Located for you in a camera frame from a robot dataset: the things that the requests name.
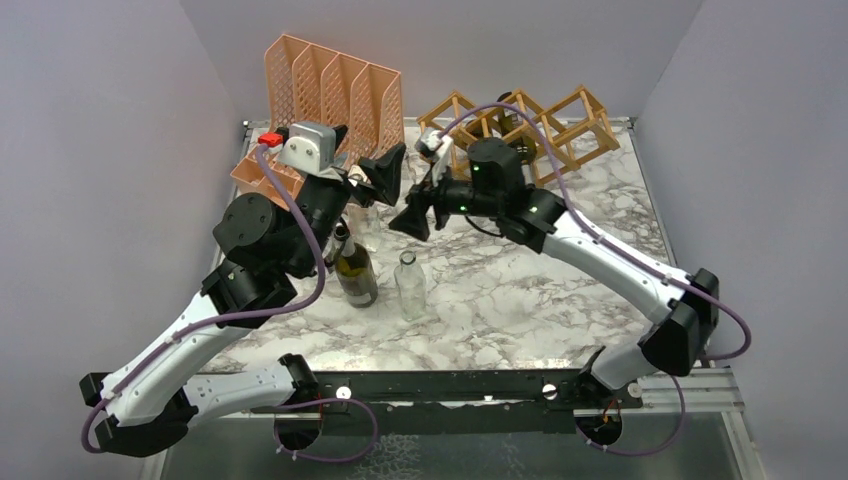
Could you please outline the green wine bottle silver foil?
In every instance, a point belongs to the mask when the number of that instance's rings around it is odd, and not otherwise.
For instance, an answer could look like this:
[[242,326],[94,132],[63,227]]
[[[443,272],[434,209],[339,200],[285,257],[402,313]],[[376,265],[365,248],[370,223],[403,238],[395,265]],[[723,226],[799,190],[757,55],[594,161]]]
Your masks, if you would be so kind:
[[[521,117],[512,110],[501,109],[499,112],[498,123],[503,135],[515,130],[522,122]],[[522,134],[514,138],[509,145],[519,154],[523,164],[530,165],[535,160],[537,147],[532,137]]]

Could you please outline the wooden wine rack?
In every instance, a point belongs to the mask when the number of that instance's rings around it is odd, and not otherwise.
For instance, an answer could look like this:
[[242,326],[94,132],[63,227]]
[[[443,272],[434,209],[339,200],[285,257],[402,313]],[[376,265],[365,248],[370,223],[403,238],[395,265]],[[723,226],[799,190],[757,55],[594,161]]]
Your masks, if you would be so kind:
[[[516,107],[527,114],[531,121],[523,122],[510,133],[499,132],[500,138],[508,144],[522,134],[530,136],[536,142],[537,154],[530,165],[522,167],[530,175],[530,181],[537,186],[545,186],[554,181],[557,173],[565,174],[577,171],[589,161],[620,147],[613,132],[606,108],[585,86],[577,86],[563,99],[544,107],[522,89],[514,89],[502,94],[498,100]],[[470,161],[467,158],[469,147],[465,147],[459,137],[458,127],[475,117],[486,116],[499,119],[504,108],[486,108],[460,125],[452,128],[449,135],[454,140],[454,148],[449,166],[453,176],[468,180],[471,178]]]

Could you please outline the green wine bottle dark neck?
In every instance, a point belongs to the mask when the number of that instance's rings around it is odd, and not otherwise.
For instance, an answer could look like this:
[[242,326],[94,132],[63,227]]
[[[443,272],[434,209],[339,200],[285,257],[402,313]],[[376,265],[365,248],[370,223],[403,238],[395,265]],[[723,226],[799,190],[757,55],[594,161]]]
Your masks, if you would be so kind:
[[458,127],[459,137],[465,147],[484,138],[492,138],[499,132],[497,120],[489,117],[475,117]]

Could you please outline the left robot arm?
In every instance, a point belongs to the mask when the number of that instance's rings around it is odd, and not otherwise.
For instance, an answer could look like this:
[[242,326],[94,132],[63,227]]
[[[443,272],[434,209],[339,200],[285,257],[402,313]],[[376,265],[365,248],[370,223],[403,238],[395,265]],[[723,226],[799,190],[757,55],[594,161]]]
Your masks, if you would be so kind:
[[341,151],[346,132],[342,125],[297,122],[259,138],[254,158],[278,199],[237,196],[213,231],[222,261],[185,310],[126,365],[81,379],[90,409],[80,434],[85,451],[148,457],[210,419],[318,404],[317,379],[300,355],[236,374],[204,376],[201,369],[270,318],[300,311],[321,296],[323,251],[348,203],[397,202],[405,144],[361,158],[364,176],[355,180]]

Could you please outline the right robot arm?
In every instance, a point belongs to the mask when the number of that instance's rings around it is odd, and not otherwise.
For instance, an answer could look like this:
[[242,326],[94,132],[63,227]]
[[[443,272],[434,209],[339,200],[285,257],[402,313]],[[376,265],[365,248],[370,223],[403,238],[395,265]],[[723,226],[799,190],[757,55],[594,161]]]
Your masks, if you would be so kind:
[[561,196],[526,183],[518,152],[499,138],[475,141],[469,150],[471,178],[455,179],[447,165],[451,144],[435,130],[416,141],[431,167],[410,188],[392,230],[425,241],[452,216],[487,218],[504,238],[578,268],[639,310],[651,327],[636,340],[596,352],[581,370],[577,393],[589,406],[604,405],[642,376],[690,374],[718,322],[718,309],[709,301],[719,291],[715,274],[658,262],[590,224]]

